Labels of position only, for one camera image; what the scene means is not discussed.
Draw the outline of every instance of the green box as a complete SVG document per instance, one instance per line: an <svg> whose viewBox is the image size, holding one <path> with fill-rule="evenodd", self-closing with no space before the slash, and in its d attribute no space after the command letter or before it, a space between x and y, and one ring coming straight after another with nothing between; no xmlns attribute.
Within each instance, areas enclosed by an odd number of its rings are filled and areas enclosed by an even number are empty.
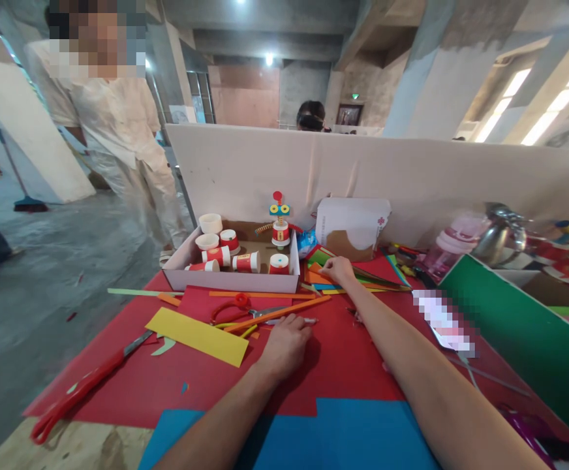
<svg viewBox="0 0 569 470"><path fill-rule="evenodd" d="M464 256L439 289L569 426L569 323L546 307L569 307L569 288L542 273L519 288Z"/></svg>

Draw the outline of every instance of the stainless steel kettle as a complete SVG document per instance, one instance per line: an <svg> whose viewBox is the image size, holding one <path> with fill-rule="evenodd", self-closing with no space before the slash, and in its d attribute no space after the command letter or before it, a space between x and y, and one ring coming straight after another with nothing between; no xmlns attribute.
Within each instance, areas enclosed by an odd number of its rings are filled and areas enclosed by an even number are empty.
<svg viewBox="0 0 569 470"><path fill-rule="evenodd" d="M523 223L529 220L500 202L486 202L485 207L491 226L480 237L480 243L472 251L472 255L492 268L504 266L526 249L526 230ZM503 250L511 236L514 251L504 259Z"/></svg>

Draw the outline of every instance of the green board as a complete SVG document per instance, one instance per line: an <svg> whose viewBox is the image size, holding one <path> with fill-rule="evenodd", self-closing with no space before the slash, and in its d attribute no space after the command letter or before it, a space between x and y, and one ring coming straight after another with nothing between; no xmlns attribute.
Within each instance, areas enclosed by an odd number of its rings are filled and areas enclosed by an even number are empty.
<svg viewBox="0 0 569 470"><path fill-rule="evenodd" d="M470 256L439 289L569 426L569 323Z"/></svg>

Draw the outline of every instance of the pink water bottle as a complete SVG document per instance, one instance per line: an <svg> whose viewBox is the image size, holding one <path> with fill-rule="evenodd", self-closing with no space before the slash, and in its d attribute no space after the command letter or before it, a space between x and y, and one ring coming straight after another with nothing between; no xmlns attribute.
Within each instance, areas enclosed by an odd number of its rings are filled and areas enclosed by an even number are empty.
<svg viewBox="0 0 569 470"><path fill-rule="evenodd" d="M466 212L438 235L435 246L422 261L435 282L440 282L463 255L476 248L489 225L491 221L484 214Z"/></svg>

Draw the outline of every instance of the hand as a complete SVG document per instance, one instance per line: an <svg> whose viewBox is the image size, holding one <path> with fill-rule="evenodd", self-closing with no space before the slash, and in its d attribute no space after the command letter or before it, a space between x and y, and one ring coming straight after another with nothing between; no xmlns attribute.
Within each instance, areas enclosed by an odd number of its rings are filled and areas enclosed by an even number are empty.
<svg viewBox="0 0 569 470"><path fill-rule="evenodd" d="M344 257L331 258L320 271L322 274L330 276L333 281L338 282L340 286L345 288L348 281L355 281L354 270L350 260Z"/></svg>
<svg viewBox="0 0 569 470"><path fill-rule="evenodd" d="M273 327L256 366L278 385L304 361L306 342L313 335L304 318L294 313Z"/></svg>

